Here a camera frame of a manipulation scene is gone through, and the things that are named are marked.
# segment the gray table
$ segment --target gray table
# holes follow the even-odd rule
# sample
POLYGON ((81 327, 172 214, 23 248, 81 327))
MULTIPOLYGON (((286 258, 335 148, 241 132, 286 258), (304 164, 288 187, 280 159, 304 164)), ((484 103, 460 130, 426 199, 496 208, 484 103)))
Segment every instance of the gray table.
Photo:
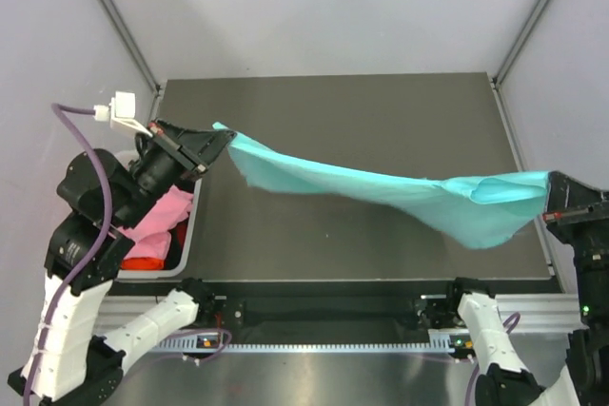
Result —
MULTIPOLYGON (((485 74, 170 80, 160 116, 215 121, 283 153, 444 179, 516 170, 485 74)), ((227 154, 206 175, 187 269, 206 280, 547 279, 533 224, 468 250, 394 208, 249 188, 227 154)))

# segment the light blue towel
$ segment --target light blue towel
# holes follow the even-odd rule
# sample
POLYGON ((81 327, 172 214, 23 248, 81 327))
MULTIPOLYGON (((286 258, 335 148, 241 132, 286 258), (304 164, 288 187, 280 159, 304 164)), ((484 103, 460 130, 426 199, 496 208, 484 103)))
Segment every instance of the light blue towel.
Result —
MULTIPOLYGON (((214 128, 226 128, 215 123, 214 128)), ((547 172, 445 181, 418 180, 319 164, 280 154, 239 133, 228 153, 247 183, 271 192, 340 194, 399 208, 482 249, 507 242, 544 208, 547 172)))

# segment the purple cable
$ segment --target purple cable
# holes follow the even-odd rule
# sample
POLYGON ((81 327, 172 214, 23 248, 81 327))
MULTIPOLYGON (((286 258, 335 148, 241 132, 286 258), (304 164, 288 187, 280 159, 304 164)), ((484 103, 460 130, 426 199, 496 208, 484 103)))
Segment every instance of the purple cable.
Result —
MULTIPOLYGON (((202 328, 202 329, 199 329, 199 330, 196 330, 196 331, 193 330, 192 332, 184 332, 182 334, 169 335, 166 339, 179 338, 179 337, 187 337, 187 336, 192 336, 192 335, 198 335, 200 333, 222 333, 223 335, 226 336, 226 342, 224 342, 224 344, 222 344, 222 346, 220 346, 218 348, 218 350, 216 352, 214 352, 213 354, 211 354, 209 357, 207 357, 207 358, 201 358, 201 363, 207 363, 207 362, 217 358, 220 354, 223 353, 223 351, 226 349, 228 344, 230 344, 230 342, 232 341, 232 334, 228 330, 226 330, 224 328, 202 328)), ((157 357, 157 358, 149 361, 148 363, 145 363, 140 368, 138 368, 136 371, 130 372, 125 377, 125 379, 123 379, 123 383, 125 383, 125 381, 132 380, 136 375, 138 375, 138 374, 142 373, 143 371, 147 370, 150 366, 158 363, 159 361, 169 360, 170 358, 182 358, 182 357, 183 356, 177 355, 177 354, 171 354, 170 356, 160 356, 160 357, 157 357)))
POLYGON ((95 173, 97 174, 97 178, 99 179, 100 185, 102 186, 102 194, 104 197, 104 220, 102 222, 102 228, 100 229, 99 235, 95 240, 95 243, 87 252, 87 254, 76 264, 76 266, 68 273, 66 278, 59 285, 55 294, 50 299, 49 308, 45 317, 43 319, 44 326, 40 330, 40 338, 38 339, 37 352, 31 361, 31 366, 29 368, 28 379, 26 380, 26 387, 23 392, 23 404, 24 406, 29 406, 29 397, 31 395, 31 389, 34 383, 35 374, 38 371, 38 367, 40 366, 40 361, 42 358, 42 353, 45 349, 45 344, 47 343, 47 337, 49 336, 49 325, 52 322, 53 315, 55 310, 57 309, 57 305, 59 304, 59 299, 64 294, 69 284, 72 282, 76 276, 83 271, 83 269, 87 266, 87 264, 95 257, 97 251, 102 246, 102 243, 106 239, 108 232, 110 230, 110 222, 112 219, 112 196, 110 193, 110 185, 108 182, 108 176, 106 175, 106 171, 104 171, 104 167, 100 162, 97 154, 93 150, 93 147, 88 143, 85 136, 82 132, 72 123, 68 116, 64 114, 74 113, 74 114, 85 114, 92 116, 95 114, 94 109, 82 109, 75 108, 71 106, 63 106, 59 104, 52 104, 51 109, 53 113, 59 118, 59 120, 66 126, 69 132, 76 138, 76 141, 80 144, 80 146, 85 150, 88 155, 88 158, 91 160, 91 164, 95 169, 95 173))
MULTIPOLYGON (((507 334, 509 335, 514 331, 516 326, 521 321, 521 313, 514 313, 509 318, 505 320, 503 323, 504 327, 507 327, 507 334)), ((477 364, 476 368, 472 372, 472 376, 469 378, 469 382, 467 382, 467 390, 465 391, 465 406, 469 406, 469 403, 472 400, 472 394, 474 392, 474 384, 476 383, 476 379, 480 374, 480 365, 477 364)))

